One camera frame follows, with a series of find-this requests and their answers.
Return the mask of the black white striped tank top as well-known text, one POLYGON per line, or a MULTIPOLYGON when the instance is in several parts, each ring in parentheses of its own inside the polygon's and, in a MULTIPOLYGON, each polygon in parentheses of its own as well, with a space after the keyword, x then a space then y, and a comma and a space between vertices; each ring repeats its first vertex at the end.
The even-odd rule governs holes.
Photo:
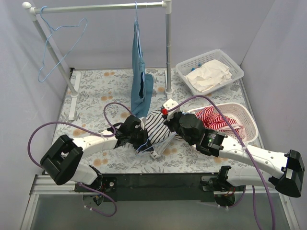
POLYGON ((140 151, 140 155, 150 153, 153 159, 159 158, 166 150, 173 139, 182 140, 182 138, 171 132, 167 125, 164 124, 162 113, 158 110, 151 111, 145 118, 144 128, 148 133, 148 144, 152 145, 152 148, 144 147, 144 150, 140 151))

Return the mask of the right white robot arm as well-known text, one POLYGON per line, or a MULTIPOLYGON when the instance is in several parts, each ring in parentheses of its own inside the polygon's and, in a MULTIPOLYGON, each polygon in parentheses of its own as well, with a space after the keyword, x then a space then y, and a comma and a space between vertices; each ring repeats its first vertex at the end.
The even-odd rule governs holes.
POLYGON ((228 190, 242 185, 266 185, 289 197, 302 195, 305 166, 295 150, 274 152, 244 146, 233 137, 204 126, 195 114, 162 110, 164 123, 196 151, 208 156, 228 158, 253 166, 255 172, 239 172, 223 167, 216 178, 218 187, 228 190))

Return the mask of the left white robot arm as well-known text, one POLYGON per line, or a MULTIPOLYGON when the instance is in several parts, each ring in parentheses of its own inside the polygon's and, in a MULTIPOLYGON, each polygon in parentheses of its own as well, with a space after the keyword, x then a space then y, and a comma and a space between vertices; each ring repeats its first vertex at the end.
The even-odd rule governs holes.
POLYGON ((82 138, 60 136, 42 157, 40 164, 57 185, 74 181, 96 192, 102 186, 103 175, 92 165, 80 164, 81 159, 127 143, 138 148, 147 138, 144 122, 130 115, 124 123, 116 123, 99 135, 82 138))

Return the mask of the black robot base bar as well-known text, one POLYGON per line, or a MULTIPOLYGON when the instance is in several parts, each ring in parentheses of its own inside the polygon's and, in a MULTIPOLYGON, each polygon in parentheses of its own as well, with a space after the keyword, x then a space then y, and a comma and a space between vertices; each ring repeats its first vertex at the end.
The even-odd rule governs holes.
POLYGON ((195 200, 214 202, 215 196, 227 193, 233 197, 243 191, 226 180, 218 180, 218 173, 129 173, 104 174, 98 191, 115 201, 171 201, 195 200))

